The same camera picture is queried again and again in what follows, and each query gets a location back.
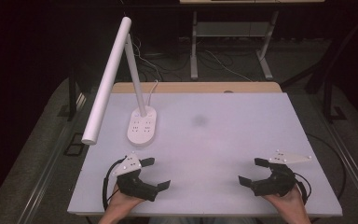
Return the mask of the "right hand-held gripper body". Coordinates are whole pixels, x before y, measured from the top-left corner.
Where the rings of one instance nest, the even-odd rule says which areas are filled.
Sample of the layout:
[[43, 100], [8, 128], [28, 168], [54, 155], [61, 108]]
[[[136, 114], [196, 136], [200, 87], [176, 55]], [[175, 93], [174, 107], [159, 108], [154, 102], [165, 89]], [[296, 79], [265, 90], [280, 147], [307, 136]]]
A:
[[270, 177], [264, 180], [252, 181], [251, 190], [255, 196], [278, 194], [286, 195], [295, 185], [298, 185], [303, 197], [309, 194], [304, 184], [296, 179], [296, 173], [288, 167], [289, 164], [311, 161], [311, 156], [277, 150], [276, 154], [265, 160], [269, 161]]

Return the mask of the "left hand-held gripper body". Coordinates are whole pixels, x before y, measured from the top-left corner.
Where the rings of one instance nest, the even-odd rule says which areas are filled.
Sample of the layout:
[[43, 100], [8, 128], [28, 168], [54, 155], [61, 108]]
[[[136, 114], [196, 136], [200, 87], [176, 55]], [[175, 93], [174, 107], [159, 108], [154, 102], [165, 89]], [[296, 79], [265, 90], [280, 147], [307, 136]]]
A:
[[138, 156], [135, 153], [130, 153], [114, 169], [113, 175], [116, 177], [117, 185], [122, 193], [153, 202], [158, 195], [158, 187], [140, 179], [142, 168]]

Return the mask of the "white desk lamp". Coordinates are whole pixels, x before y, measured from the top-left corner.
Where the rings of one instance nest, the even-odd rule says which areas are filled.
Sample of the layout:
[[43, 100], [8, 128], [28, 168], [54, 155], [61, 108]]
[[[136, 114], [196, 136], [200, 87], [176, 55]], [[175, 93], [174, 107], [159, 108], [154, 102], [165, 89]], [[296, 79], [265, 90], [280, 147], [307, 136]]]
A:
[[155, 136], [157, 111], [145, 102], [133, 53], [130, 30], [131, 19], [129, 17], [124, 17], [119, 25], [117, 36], [106, 67], [104, 68], [103, 77], [81, 139], [81, 142], [85, 145], [94, 146], [97, 144], [104, 114], [109, 103], [109, 98], [116, 80], [117, 70], [123, 53], [125, 53], [127, 57], [132, 85], [138, 104], [138, 107], [131, 113], [127, 138], [133, 145], [137, 147], [145, 147], [152, 142]]

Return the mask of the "person's left hand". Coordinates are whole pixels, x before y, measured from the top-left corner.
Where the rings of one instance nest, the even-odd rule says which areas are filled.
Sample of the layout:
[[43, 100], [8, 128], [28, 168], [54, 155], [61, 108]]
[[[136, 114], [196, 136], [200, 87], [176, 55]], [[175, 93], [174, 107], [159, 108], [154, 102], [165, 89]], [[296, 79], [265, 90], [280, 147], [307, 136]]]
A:
[[122, 193], [118, 185], [115, 185], [106, 213], [108, 215], [121, 215], [125, 217], [133, 208], [143, 202], [143, 199]]

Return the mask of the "person's right hand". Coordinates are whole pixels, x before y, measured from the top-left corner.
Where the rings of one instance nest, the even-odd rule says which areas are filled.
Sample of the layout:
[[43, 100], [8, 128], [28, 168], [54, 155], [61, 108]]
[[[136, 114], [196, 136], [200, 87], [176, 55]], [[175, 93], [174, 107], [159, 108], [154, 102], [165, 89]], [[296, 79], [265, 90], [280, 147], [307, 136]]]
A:
[[265, 195], [264, 199], [270, 202], [288, 222], [296, 222], [307, 216], [305, 205], [303, 204], [301, 193], [297, 186], [294, 186], [284, 196]]

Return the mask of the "white table mat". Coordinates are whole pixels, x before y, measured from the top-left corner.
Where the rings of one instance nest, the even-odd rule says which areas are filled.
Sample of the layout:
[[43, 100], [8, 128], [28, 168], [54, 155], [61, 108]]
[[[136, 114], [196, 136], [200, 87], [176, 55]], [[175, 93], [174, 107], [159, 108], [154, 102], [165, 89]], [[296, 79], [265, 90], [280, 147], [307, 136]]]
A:
[[109, 167], [133, 152], [153, 158], [140, 177], [148, 184], [169, 181], [153, 202], [133, 209], [136, 216], [274, 217], [276, 210], [241, 186], [269, 177], [256, 158], [278, 152], [296, 153], [307, 161], [292, 165], [311, 185], [306, 204], [312, 217], [333, 217], [341, 206], [318, 162], [288, 96], [284, 93], [153, 93], [158, 114], [156, 135], [146, 147], [127, 137], [137, 102], [131, 93], [109, 99], [98, 142], [89, 148], [68, 212], [80, 216], [103, 213], [103, 180]]

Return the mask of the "wooden table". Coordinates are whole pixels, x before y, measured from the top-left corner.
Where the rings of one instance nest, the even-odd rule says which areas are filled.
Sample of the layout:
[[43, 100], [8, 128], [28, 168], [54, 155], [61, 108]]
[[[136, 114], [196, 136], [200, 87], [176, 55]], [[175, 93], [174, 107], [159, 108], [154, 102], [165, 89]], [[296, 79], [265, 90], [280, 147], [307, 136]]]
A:
[[282, 92], [275, 82], [143, 82], [143, 93]]

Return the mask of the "black metal stand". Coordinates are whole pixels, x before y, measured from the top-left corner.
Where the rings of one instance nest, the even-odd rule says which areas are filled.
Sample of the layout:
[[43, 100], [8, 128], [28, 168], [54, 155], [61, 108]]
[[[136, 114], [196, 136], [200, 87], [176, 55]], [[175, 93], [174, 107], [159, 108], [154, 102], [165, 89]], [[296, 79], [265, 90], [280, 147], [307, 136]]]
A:
[[329, 123], [335, 120], [346, 120], [346, 116], [339, 106], [332, 106], [333, 81], [327, 78], [324, 82], [323, 114]]
[[71, 121], [76, 114], [76, 76], [74, 68], [70, 69], [68, 76], [69, 84], [69, 116], [68, 121]]

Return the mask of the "black floor bracket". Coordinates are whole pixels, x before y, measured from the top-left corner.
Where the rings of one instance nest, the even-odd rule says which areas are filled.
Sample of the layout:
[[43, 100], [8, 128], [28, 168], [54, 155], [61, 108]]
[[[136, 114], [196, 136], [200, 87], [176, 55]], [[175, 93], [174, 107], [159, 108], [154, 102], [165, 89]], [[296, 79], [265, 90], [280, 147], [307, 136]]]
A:
[[69, 157], [78, 157], [82, 154], [84, 149], [84, 144], [81, 142], [82, 133], [75, 133], [70, 140], [69, 145], [66, 147], [63, 152], [64, 156]]

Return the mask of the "aluminium floor rail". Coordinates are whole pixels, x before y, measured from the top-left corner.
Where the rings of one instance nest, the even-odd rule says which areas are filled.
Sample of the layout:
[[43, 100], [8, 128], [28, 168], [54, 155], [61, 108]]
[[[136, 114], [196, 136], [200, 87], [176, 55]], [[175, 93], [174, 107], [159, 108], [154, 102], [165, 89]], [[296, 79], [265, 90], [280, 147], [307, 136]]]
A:
[[53, 177], [57, 160], [63, 151], [66, 140], [71, 136], [72, 131], [73, 127], [70, 124], [65, 124], [62, 127], [58, 140], [54, 144], [54, 148], [50, 153], [48, 162], [44, 167], [42, 174], [37, 179], [36, 184], [31, 191], [30, 198], [23, 208], [16, 224], [32, 224], [34, 215], [36, 214], [39, 204], [42, 202], [49, 183]]
[[337, 153], [339, 157], [342, 159], [344, 166], [349, 176], [351, 177], [351, 180], [353, 181], [355, 187], [358, 190], [358, 165], [356, 164], [354, 158], [346, 147], [344, 141], [339, 136], [334, 125], [325, 118], [322, 118], [322, 121], [337, 147]]

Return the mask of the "grey metal table frame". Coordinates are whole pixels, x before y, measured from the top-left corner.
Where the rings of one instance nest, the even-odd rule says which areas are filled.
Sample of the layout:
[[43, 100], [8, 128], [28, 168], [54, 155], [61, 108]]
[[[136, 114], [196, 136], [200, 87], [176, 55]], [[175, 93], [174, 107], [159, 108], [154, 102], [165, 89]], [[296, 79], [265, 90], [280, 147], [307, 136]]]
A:
[[279, 16], [273, 11], [269, 21], [200, 21], [198, 12], [192, 15], [190, 78], [199, 78], [197, 39], [199, 37], [263, 37], [263, 46], [255, 52], [259, 65], [266, 80], [272, 80], [273, 75], [269, 69], [266, 54], [269, 42]]

